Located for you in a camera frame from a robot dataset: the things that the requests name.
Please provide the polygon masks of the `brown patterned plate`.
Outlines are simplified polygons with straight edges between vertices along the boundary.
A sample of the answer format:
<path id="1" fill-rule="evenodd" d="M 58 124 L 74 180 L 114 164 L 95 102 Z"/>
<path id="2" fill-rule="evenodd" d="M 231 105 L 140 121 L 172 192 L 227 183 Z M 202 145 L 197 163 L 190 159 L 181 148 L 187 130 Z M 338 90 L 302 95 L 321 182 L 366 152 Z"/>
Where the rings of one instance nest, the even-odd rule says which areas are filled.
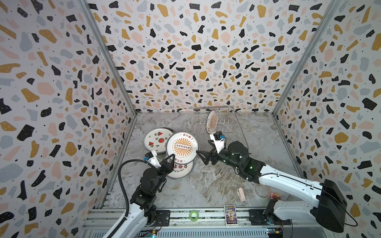
<path id="1" fill-rule="evenodd" d="M 193 162 L 197 157 L 198 150 L 197 139 L 187 133 L 178 132 L 170 136 L 166 144 L 166 153 L 168 156 L 175 155 L 175 163 L 185 165 Z"/>
<path id="2" fill-rule="evenodd" d="M 218 113 L 216 110 L 211 110 L 206 119 L 206 132 L 208 134 L 213 134 L 216 131 L 218 124 Z"/>

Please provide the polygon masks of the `fruit patterned white plate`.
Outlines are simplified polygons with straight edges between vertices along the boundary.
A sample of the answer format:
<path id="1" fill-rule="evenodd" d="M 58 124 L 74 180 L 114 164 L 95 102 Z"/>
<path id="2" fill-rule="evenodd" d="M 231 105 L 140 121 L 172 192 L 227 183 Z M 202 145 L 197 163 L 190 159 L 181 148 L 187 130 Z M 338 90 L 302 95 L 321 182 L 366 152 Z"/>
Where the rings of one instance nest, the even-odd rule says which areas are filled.
<path id="1" fill-rule="evenodd" d="M 144 138 L 144 145 L 148 151 L 156 150 L 157 154 L 165 154 L 169 135 L 167 128 L 158 128 L 150 131 Z"/>

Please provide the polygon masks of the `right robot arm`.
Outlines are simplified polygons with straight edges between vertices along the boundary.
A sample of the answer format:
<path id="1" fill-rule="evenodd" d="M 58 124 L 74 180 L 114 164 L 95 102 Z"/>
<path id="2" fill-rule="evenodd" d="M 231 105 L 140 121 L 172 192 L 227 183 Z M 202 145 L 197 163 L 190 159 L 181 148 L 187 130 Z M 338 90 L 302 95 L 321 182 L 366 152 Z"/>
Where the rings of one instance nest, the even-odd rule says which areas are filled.
<path id="1" fill-rule="evenodd" d="M 205 165 L 222 162 L 248 182 L 270 186 L 298 198 L 297 201 L 270 200 L 259 216 L 263 222 L 278 225 L 292 220 L 315 221 L 332 232 L 344 231 L 347 202 L 335 182 L 329 179 L 317 182 L 284 173 L 251 158 L 248 148 L 239 141 L 221 150 L 196 153 Z"/>

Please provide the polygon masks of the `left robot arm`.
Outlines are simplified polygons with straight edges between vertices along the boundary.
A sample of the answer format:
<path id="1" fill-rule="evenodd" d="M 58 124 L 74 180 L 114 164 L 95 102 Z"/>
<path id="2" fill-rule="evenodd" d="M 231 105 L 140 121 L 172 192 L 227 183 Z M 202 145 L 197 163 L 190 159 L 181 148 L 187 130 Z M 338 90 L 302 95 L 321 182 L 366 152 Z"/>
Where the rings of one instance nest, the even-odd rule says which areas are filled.
<path id="1" fill-rule="evenodd" d="M 149 166 L 140 179 L 140 185 L 128 199 L 122 180 L 122 168 L 128 163 L 144 163 Z M 105 238 L 134 238 L 146 225 L 156 220 L 156 193 L 161 192 L 167 176 L 173 172 L 175 154 L 171 154 L 159 162 L 154 152 L 146 154 L 143 160 L 132 159 L 124 161 L 118 168 L 118 181 L 126 203 L 126 210 L 118 221 L 104 235 Z"/>

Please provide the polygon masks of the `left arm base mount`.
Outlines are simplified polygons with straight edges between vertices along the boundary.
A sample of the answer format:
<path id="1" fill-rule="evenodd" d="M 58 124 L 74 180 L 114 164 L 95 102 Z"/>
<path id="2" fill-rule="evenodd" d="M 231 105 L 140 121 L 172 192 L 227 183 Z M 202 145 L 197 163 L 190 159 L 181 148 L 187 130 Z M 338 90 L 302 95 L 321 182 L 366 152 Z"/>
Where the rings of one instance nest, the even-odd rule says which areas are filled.
<path id="1" fill-rule="evenodd" d="M 148 214 L 146 226 L 168 227 L 170 223 L 170 217 L 170 210 L 155 210 L 154 212 Z"/>

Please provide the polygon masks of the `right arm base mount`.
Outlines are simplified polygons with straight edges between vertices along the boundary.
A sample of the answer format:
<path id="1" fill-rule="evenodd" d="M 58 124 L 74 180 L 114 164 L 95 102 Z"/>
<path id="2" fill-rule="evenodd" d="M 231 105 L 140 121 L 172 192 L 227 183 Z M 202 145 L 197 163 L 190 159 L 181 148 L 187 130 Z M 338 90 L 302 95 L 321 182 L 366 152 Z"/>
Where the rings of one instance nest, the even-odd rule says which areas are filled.
<path id="1" fill-rule="evenodd" d="M 252 226 L 259 225 L 291 225 L 291 220 L 281 220 L 277 218 L 272 212 L 266 212 L 265 209 L 250 209 L 249 221 Z"/>

